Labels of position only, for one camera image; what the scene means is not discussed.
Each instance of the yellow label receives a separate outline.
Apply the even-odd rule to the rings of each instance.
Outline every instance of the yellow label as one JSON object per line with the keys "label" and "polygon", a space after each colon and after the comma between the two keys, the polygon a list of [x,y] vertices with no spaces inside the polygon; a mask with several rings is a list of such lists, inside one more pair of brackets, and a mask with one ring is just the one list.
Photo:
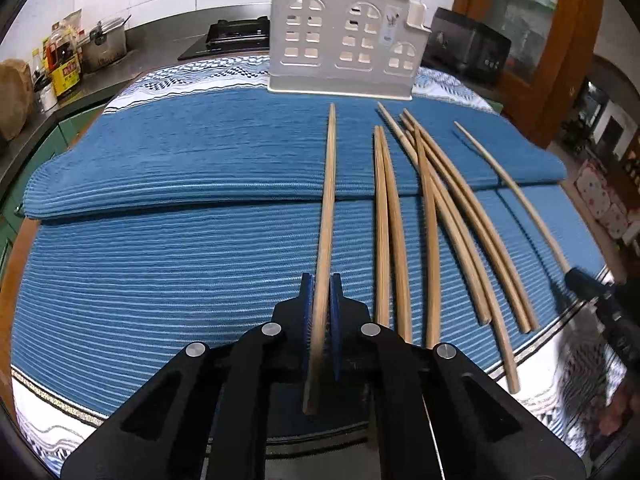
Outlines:
{"label": "yellow label", "polygon": [[51,72],[53,89],[57,96],[73,88],[80,81],[80,62],[78,54]]}

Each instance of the blue cloth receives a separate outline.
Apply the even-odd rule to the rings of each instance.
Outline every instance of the blue cloth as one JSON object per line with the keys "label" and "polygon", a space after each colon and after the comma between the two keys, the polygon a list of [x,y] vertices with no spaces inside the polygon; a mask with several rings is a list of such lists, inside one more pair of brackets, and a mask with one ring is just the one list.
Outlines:
{"label": "blue cloth", "polygon": [[[373,197],[372,130],[383,124],[375,100],[230,89],[102,115],[73,150],[34,173],[25,211],[50,219],[161,205],[319,200],[330,102],[337,107],[337,197]],[[566,175],[555,156],[500,116],[423,98],[385,105],[395,117],[409,108],[476,190],[496,187],[498,179],[454,120],[520,184]],[[399,192],[414,195],[414,168],[387,137]]]}
{"label": "blue cloth", "polygon": [[[599,272],[600,251],[562,189],[531,186],[524,193],[569,262]],[[566,308],[561,271],[548,245],[510,190],[477,195],[544,327]],[[420,344],[426,260],[422,209],[419,198],[410,196],[401,199],[401,207],[414,342]],[[332,257],[345,295],[370,308],[374,216],[373,200],[337,202]],[[316,267],[319,217],[317,202],[280,202],[43,222],[18,296],[12,364],[60,396],[109,415],[188,342],[235,341],[268,320],[278,301],[295,296],[302,272]],[[443,233],[439,244],[442,337],[479,366],[493,365],[500,357],[492,329],[478,326]],[[518,332],[491,270],[490,277],[517,349],[533,335]]]}

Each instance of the beige plastic organizer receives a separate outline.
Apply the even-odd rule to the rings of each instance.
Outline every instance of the beige plastic organizer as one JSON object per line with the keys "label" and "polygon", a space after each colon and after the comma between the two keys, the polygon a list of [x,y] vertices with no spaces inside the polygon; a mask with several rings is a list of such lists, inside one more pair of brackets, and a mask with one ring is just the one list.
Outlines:
{"label": "beige plastic organizer", "polygon": [[269,90],[411,99],[425,10],[411,0],[272,0]]}

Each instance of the glass cabinet door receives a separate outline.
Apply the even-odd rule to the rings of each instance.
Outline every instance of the glass cabinet door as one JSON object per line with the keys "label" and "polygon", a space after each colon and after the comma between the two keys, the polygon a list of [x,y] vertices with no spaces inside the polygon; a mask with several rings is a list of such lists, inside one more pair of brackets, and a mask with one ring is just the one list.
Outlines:
{"label": "glass cabinet door", "polygon": [[530,81],[545,49],[558,0],[491,0],[484,23],[511,40],[505,66]]}

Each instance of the silver screw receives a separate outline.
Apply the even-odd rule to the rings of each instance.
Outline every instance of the silver screw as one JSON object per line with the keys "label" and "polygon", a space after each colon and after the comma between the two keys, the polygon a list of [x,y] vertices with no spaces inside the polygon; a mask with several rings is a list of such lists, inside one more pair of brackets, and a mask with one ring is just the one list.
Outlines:
{"label": "silver screw", "polygon": [[449,343],[444,343],[438,346],[436,352],[443,359],[453,359],[456,356],[456,349],[453,348],[453,346],[451,346]]}
{"label": "silver screw", "polygon": [[202,343],[191,343],[187,346],[187,355],[189,357],[200,357],[206,350]]}
{"label": "silver screw", "polygon": [[380,327],[375,323],[365,323],[360,327],[360,331],[369,337],[377,336],[380,333]]}
{"label": "silver screw", "polygon": [[278,335],[280,330],[282,330],[282,327],[277,323],[267,323],[262,326],[262,333],[264,335]]}

